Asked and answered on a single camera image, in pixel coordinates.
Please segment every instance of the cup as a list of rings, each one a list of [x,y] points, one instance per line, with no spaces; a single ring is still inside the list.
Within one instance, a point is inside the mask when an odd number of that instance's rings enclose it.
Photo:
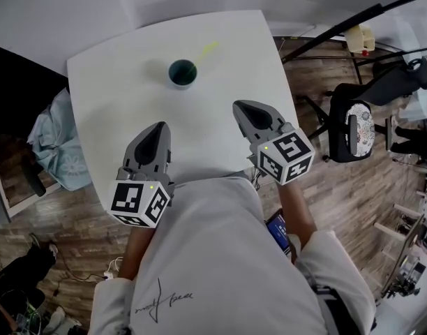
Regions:
[[[169,78],[177,89],[187,89],[197,77],[197,67],[187,59],[179,59],[170,65]]]

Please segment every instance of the light blue cloth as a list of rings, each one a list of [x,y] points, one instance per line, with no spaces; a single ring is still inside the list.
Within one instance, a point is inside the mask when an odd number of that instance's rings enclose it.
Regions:
[[[37,117],[27,142],[37,162],[64,188],[74,191],[91,183],[66,89]]]

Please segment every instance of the white sleeve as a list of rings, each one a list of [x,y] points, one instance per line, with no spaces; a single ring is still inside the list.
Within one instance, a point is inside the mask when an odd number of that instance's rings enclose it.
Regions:
[[[94,291],[88,335],[117,335],[129,325],[133,282],[124,278],[100,282]]]
[[[318,285],[335,289],[362,334],[369,334],[376,305],[372,292],[332,231],[317,231],[300,252],[296,267]]]

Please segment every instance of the white t-shirt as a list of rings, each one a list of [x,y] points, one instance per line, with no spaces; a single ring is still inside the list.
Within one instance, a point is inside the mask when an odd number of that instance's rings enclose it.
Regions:
[[[299,258],[368,334],[373,296],[334,233],[315,232]],[[258,194],[236,177],[178,186],[137,279],[96,286],[89,333],[125,326],[137,335],[327,334],[315,293],[264,225]]]

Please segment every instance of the patterned cushion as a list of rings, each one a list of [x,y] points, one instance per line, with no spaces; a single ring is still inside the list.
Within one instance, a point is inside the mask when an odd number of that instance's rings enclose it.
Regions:
[[[355,156],[364,156],[370,153],[375,141],[375,124],[373,123],[370,110],[362,103],[354,104],[345,115],[345,124],[348,125],[348,118],[351,114],[356,115],[358,122],[358,148]]]

